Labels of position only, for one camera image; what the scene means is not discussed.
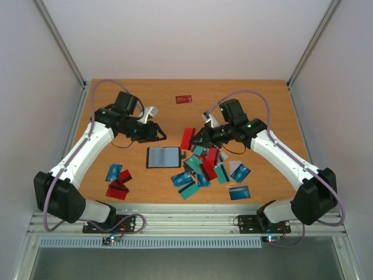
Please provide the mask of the black leather card holder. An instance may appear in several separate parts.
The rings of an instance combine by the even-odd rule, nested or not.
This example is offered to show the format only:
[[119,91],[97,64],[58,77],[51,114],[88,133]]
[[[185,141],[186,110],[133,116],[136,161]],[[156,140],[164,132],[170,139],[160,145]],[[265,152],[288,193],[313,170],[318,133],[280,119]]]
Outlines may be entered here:
[[186,152],[180,147],[149,147],[146,154],[147,169],[180,168]]

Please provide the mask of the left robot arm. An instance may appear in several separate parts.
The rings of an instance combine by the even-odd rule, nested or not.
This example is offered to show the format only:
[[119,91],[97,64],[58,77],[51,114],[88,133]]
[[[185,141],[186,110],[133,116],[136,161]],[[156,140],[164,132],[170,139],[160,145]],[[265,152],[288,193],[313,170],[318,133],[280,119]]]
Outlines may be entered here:
[[138,142],[166,139],[160,126],[152,119],[157,107],[144,107],[140,99],[128,92],[119,92],[114,103],[93,112],[90,122],[75,146],[48,173],[38,172],[34,189],[43,223],[52,215],[63,222],[88,221],[104,232],[117,227],[114,207],[85,199],[80,184],[101,151],[119,134]]

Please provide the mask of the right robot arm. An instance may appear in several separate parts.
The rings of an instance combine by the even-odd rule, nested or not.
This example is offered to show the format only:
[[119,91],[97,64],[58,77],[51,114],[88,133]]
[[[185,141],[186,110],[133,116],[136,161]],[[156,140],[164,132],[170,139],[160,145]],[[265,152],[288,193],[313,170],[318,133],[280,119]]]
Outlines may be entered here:
[[190,143],[207,148],[221,148],[231,140],[242,143],[271,163],[296,191],[292,199],[270,201],[258,209],[260,229],[270,231],[287,220],[311,225],[337,205],[336,175],[331,169],[321,170],[302,159],[260,119],[249,120],[237,99],[225,101],[219,108],[226,124],[216,125],[216,120],[205,113],[207,121]]

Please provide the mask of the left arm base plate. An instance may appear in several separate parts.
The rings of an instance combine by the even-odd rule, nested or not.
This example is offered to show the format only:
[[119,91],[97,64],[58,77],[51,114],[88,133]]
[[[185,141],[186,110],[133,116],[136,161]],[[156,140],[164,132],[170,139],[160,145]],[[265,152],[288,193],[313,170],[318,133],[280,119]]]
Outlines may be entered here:
[[104,233],[119,233],[126,231],[132,233],[135,230],[136,216],[133,215],[117,215],[112,222],[88,222],[83,226],[82,233],[84,234],[104,234]]

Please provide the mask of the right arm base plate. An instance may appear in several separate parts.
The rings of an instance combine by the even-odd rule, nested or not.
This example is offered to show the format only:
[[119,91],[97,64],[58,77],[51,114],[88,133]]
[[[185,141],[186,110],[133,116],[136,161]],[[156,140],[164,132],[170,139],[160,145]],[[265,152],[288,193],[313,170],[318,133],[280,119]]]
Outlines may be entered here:
[[238,215],[238,228],[241,234],[280,234],[291,233],[289,221],[282,221],[279,223],[267,223],[262,226],[256,218],[256,215]]

